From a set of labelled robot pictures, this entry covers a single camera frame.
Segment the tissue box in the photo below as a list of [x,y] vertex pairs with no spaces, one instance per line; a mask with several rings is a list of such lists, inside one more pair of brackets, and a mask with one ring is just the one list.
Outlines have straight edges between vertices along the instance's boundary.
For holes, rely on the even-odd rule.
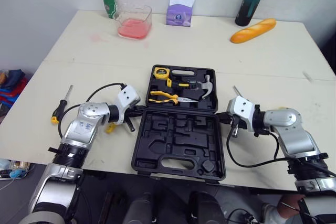
[[166,24],[171,26],[190,26],[195,0],[170,0]]

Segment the yellow-handled pliers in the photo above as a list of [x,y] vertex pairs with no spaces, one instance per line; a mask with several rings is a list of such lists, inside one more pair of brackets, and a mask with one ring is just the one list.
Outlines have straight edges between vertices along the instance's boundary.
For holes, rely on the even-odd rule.
[[149,102],[155,102],[155,103],[166,103],[166,102],[173,102],[175,105],[177,105],[179,102],[198,102],[196,100],[192,100],[185,97],[179,97],[177,94],[168,94],[163,91],[151,91],[151,95],[162,95],[164,97],[167,97],[167,100],[154,100],[154,99],[148,99]]

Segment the pink liquid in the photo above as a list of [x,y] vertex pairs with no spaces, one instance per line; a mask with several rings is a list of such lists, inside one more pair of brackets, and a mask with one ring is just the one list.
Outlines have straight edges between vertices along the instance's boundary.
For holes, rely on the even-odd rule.
[[148,34],[151,25],[138,19],[126,19],[118,28],[118,34],[132,39],[143,39]]

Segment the foam tool tray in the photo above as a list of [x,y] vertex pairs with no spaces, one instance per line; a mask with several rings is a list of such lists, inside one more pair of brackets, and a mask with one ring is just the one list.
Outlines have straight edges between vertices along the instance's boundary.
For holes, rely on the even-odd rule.
[[[174,90],[164,80],[157,80],[152,69],[146,104],[142,115],[132,167],[138,174],[150,176],[153,173],[173,174],[203,179],[217,183],[225,178],[225,165],[221,127],[217,110],[215,71],[203,68],[162,66],[170,70],[191,70],[194,74],[171,75],[177,81],[205,82],[210,75],[213,90],[204,100],[205,90]],[[152,103],[150,91],[163,91],[199,100],[198,103]]]

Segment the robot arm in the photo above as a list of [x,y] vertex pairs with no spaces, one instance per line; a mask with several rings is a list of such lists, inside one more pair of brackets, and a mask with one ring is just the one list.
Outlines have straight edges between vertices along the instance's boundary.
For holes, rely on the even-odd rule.
[[[217,114],[222,123],[232,124],[233,136],[238,128],[268,135],[275,132],[279,145],[288,158],[288,173],[294,174],[296,188],[305,194],[299,201],[301,211],[313,216],[327,216],[334,222],[336,218],[336,177],[331,177],[324,162],[327,153],[321,153],[309,132],[302,127],[301,114],[290,108],[260,111],[260,106],[237,96],[230,100],[227,112]],[[313,223],[307,215],[301,214],[304,223]]]
[[47,220],[59,224],[72,219],[80,194],[82,166],[99,126],[108,122],[127,122],[132,130],[129,117],[141,114],[141,110],[133,109],[139,101],[135,89],[126,86],[119,92],[115,105],[87,102],[79,106],[78,115],[68,126],[58,149],[49,148],[55,157],[47,165],[33,193],[30,215],[20,224]]

